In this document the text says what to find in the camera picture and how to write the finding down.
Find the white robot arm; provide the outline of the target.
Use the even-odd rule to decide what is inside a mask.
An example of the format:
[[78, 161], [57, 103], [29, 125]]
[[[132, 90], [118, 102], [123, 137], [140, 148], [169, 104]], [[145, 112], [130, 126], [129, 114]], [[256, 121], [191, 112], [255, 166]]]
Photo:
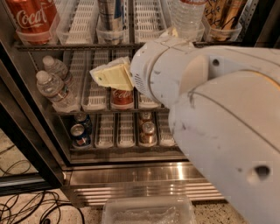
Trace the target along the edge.
[[173, 35], [90, 72], [169, 110], [175, 142], [250, 224], [280, 224], [280, 50]]

